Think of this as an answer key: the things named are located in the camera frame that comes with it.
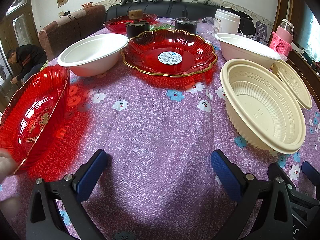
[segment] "wooden knob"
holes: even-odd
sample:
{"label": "wooden knob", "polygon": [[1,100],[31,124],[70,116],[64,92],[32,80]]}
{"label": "wooden knob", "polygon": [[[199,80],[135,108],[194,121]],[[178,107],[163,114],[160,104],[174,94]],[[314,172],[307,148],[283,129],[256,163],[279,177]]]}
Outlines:
{"label": "wooden knob", "polygon": [[136,20],[136,19],[142,19],[142,18],[143,18],[142,10],[129,11],[129,19]]}

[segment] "table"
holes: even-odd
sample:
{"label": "table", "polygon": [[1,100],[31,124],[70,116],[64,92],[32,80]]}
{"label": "table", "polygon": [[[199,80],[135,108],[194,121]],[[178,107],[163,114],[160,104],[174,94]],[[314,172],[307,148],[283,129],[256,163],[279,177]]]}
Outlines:
{"label": "table", "polygon": [[[254,148],[227,115],[219,76],[226,61],[220,44],[207,30],[201,32],[216,48],[217,71],[210,84],[203,80],[177,96],[145,82],[121,60],[96,77],[71,74],[68,109],[54,149],[34,169],[7,178],[0,187],[0,200],[21,196],[21,212],[12,226],[22,239],[35,179],[74,173],[97,149],[109,153],[112,163],[83,206],[107,239],[211,239],[235,206],[211,168],[215,149],[258,179],[267,180],[269,164],[278,162],[299,191],[314,195],[300,172],[304,161],[320,170],[320,111],[314,100],[311,110],[302,110],[307,134],[298,153],[285,156]],[[200,106],[201,100],[211,111]],[[61,203],[59,207],[76,235]]]}

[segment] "metal screw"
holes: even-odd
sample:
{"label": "metal screw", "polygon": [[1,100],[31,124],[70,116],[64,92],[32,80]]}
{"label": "metal screw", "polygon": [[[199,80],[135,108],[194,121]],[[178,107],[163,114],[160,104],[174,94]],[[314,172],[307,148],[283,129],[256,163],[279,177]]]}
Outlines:
{"label": "metal screw", "polygon": [[39,179],[36,179],[36,184],[41,184],[42,183],[42,181],[43,181],[43,179],[41,179],[41,178],[39,178]]}
{"label": "metal screw", "polygon": [[254,179],[254,175],[251,173],[246,174],[245,176],[247,178],[247,180],[253,180]]}
{"label": "metal screw", "polygon": [[276,182],[282,183],[282,182],[283,182],[283,179],[282,179],[281,177],[277,177],[277,178],[276,178]]}
{"label": "metal screw", "polygon": [[64,180],[69,181],[72,179],[72,177],[73,177],[72,174],[67,174],[66,176],[64,176]]}

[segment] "red plastic bowl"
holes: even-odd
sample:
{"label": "red plastic bowl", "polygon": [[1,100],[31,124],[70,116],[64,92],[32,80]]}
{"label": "red plastic bowl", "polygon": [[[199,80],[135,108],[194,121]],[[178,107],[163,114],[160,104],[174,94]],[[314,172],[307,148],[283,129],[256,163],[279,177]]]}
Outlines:
{"label": "red plastic bowl", "polygon": [[17,162],[14,174],[30,169],[51,146],[64,118],[69,87],[70,70],[49,66],[12,97],[0,123],[0,148]]}
{"label": "red plastic bowl", "polygon": [[[144,13],[143,18],[141,20],[147,20],[149,23],[153,23],[157,19],[157,15]],[[129,16],[121,16],[115,19],[108,20],[103,25],[110,31],[114,33],[125,33],[127,32],[125,28],[125,23],[134,22],[134,20],[130,20]]]}
{"label": "red plastic bowl", "polygon": [[121,55],[129,67],[145,74],[168,77],[203,73],[218,59],[214,47],[202,37],[166,29],[143,32],[130,39]]}

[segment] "black sofa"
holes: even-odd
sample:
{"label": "black sofa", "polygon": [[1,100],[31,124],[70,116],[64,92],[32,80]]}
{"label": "black sofa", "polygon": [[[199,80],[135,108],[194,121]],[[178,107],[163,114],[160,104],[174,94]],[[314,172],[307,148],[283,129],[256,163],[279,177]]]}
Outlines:
{"label": "black sofa", "polygon": [[152,1],[144,1],[141,3],[127,2],[123,6],[116,4],[111,6],[106,12],[105,21],[120,16],[128,15],[129,10],[142,9],[143,13],[154,13],[158,17],[177,18],[184,16],[190,20],[196,21],[205,17],[214,17],[217,9],[223,9],[225,11],[232,12],[241,17],[239,30],[244,35],[255,35],[255,27],[252,22],[252,18],[244,12],[238,12],[232,8],[217,7],[212,5],[204,5],[200,3],[190,2],[173,2],[173,1],[158,1],[156,3]]}

